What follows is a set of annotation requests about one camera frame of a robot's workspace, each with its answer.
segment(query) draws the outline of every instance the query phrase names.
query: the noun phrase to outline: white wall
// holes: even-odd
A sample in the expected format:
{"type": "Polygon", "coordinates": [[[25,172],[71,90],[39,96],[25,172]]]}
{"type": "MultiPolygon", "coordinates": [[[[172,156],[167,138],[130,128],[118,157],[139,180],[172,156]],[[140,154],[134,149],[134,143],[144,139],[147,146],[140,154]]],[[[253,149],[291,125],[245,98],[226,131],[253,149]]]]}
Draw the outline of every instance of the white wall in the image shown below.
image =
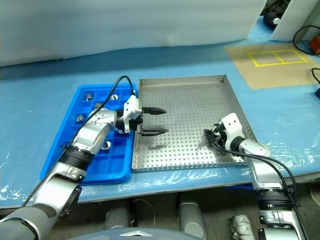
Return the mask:
{"type": "Polygon", "coordinates": [[[0,0],[2,66],[245,39],[266,0],[0,0]]]}

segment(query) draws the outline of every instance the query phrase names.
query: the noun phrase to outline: stainless steel tray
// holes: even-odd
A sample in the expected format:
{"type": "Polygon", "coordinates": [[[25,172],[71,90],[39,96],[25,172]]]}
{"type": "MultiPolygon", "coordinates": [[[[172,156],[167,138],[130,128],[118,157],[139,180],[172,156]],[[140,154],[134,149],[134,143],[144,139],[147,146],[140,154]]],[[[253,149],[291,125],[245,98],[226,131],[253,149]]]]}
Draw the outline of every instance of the stainless steel tray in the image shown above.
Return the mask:
{"type": "Polygon", "coordinates": [[[158,136],[135,135],[132,168],[135,172],[216,168],[244,165],[208,148],[204,129],[229,113],[236,113],[247,138],[256,140],[226,75],[141,79],[139,99],[144,107],[166,114],[143,116],[144,127],[163,127],[158,136]]]}

